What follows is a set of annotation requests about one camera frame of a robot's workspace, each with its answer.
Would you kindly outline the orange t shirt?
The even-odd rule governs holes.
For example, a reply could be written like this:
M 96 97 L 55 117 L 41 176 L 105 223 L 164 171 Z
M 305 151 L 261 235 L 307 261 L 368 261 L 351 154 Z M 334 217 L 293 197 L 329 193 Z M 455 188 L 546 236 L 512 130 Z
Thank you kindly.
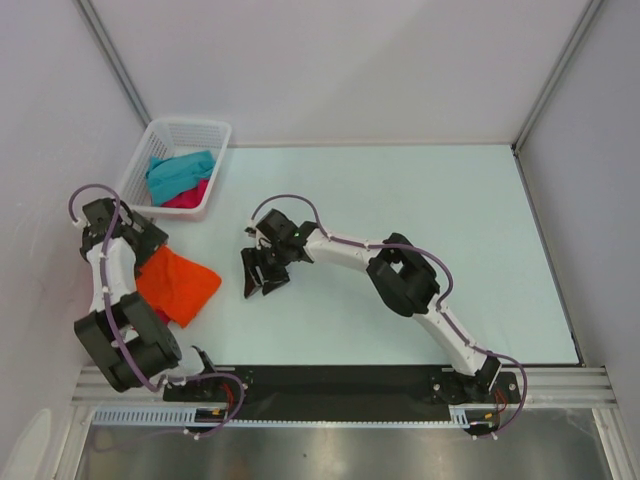
M 136 278 L 140 295 L 181 328 L 200 313 L 222 284 L 221 277 L 202 265 L 160 247 Z

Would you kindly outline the white plastic mesh basket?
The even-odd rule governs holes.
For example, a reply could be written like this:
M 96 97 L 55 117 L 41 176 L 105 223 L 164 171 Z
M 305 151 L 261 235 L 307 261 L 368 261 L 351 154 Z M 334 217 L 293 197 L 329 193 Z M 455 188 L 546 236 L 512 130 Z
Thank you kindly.
M 206 215 L 232 127 L 197 117 L 163 117 L 146 128 L 117 187 L 151 218 L 200 221 Z

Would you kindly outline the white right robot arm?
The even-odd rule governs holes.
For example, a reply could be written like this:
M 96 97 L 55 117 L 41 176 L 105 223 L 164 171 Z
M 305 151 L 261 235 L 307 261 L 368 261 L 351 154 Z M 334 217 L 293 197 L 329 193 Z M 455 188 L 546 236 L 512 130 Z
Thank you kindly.
M 443 291 L 433 265 L 439 261 L 397 233 L 378 243 L 341 238 L 317 222 L 296 225 L 273 209 L 252 219 L 246 234 L 252 247 L 241 250 L 244 296 L 267 295 L 290 281 L 287 267 L 295 262 L 326 263 L 366 274 L 384 305 L 395 314 L 416 320 L 447 353 L 461 377 L 463 393 L 484 401 L 497 389 L 500 360 L 480 347 L 445 303 L 452 275 Z

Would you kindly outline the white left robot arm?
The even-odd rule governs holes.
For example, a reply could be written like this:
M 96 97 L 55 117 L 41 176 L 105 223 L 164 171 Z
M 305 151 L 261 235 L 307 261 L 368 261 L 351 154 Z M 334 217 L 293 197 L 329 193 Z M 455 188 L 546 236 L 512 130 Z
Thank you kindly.
M 102 198 L 83 213 L 80 254 L 94 296 L 74 332 L 112 388 L 143 387 L 182 359 L 170 324 L 187 327 L 222 280 L 174 253 L 167 233 L 126 203 Z

